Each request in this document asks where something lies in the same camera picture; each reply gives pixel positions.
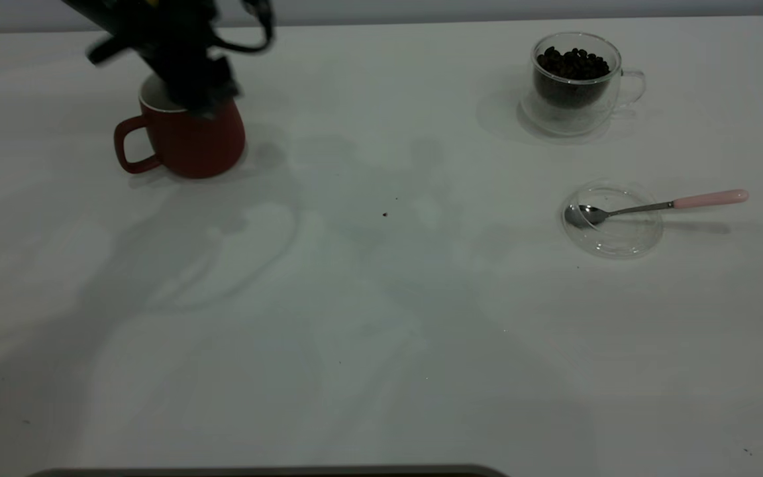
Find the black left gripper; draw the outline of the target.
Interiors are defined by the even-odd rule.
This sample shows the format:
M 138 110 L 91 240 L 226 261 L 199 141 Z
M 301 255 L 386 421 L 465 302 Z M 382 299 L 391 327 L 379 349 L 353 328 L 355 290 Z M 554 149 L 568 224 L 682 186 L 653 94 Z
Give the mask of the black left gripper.
M 64 1 L 64 4 L 106 33 L 139 46 L 135 51 L 160 79 L 166 103 L 210 118 L 218 107 L 239 94 L 228 58 L 224 55 L 213 58 L 209 53 L 214 46 L 233 51 L 229 42 L 209 36 L 218 18 L 214 1 Z

